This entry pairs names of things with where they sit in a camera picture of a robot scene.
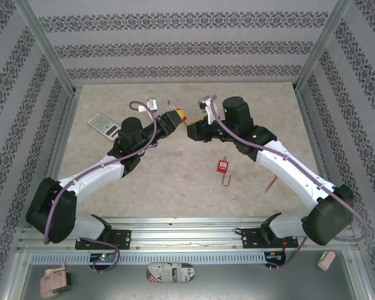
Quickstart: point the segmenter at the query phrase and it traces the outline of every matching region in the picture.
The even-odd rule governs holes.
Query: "beige tabletop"
[[[62,161],[59,178],[66,178],[102,159],[113,142],[88,125],[103,113],[120,125],[137,116],[146,126],[146,112],[128,103],[156,98],[156,115],[169,110],[167,100],[185,110],[188,121],[203,116],[197,100],[217,95],[217,104],[241,96],[254,123],[267,127],[290,152],[316,172],[299,106],[290,82],[227,84],[95,84],[84,85]],[[224,156],[229,161],[228,187],[216,171]],[[113,217],[266,217],[276,212],[304,213],[305,205],[280,179],[264,193],[274,174],[238,152],[232,143],[194,142],[183,124],[156,148],[148,149],[136,169],[98,190],[78,206],[78,213]]]

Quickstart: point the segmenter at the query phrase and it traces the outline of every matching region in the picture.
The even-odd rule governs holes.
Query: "patterned wallpaper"
[[[31,1],[76,85],[294,81],[335,3]]]
[[[351,3],[302,97],[328,176],[371,228],[360,249],[375,290],[375,0]]]
[[[21,15],[0,0],[0,287],[68,97]]]

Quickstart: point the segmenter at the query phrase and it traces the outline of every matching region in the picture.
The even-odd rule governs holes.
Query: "perforated metal strip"
[[[89,262],[90,253],[38,253],[33,254],[32,265],[82,265]],[[253,252],[212,252],[212,253],[121,253],[118,264],[146,265],[150,263],[190,263],[190,264],[264,264],[265,255]],[[111,264],[111,261],[99,264]]]

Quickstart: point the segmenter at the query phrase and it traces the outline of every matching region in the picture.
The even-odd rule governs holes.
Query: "robotic arm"
[[[26,214],[26,221],[44,234],[54,199],[64,186],[73,181],[73,185],[70,185],[59,198],[51,219],[49,240],[60,243],[66,238],[80,237],[108,242],[111,226],[94,215],[76,217],[76,207],[93,192],[132,172],[143,154],[132,156],[122,162],[110,163],[111,161],[142,149],[153,135],[151,145],[156,147],[160,139],[166,138],[175,131],[183,117],[184,113],[180,110],[165,112],[153,120],[157,125],[156,132],[154,132],[154,123],[143,128],[138,118],[126,118],[121,124],[112,149],[102,160],[69,178],[55,181],[48,177],[40,183]],[[89,172],[95,166],[101,167]],[[81,180],[75,180],[85,173]]]
[[[281,178],[304,202],[310,213],[304,216],[283,216],[281,213],[268,218],[261,226],[261,235],[266,241],[288,236],[308,236],[315,243],[326,245],[353,221],[353,215],[327,192],[314,184],[291,161],[265,149],[245,145],[228,134],[217,122],[211,111],[210,97],[198,101],[207,116],[186,127],[187,136],[195,141],[209,142],[213,138],[221,142],[232,142],[237,150],[252,161],[258,161]],[[353,206],[353,192],[345,185],[336,187],[321,178],[298,161],[277,137],[265,127],[254,125],[249,106],[241,97],[230,97],[223,101],[225,120],[222,121],[234,134],[246,141],[267,147],[289,156],[302,170],[318,180],[322,186]]]

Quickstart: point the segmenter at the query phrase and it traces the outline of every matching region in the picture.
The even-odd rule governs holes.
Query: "calculator screen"
[[[117,126],[113,126],[112,128],[110,128],[110,130],[107,131],[106,134],[109,136],[115,129],[117,129]]]

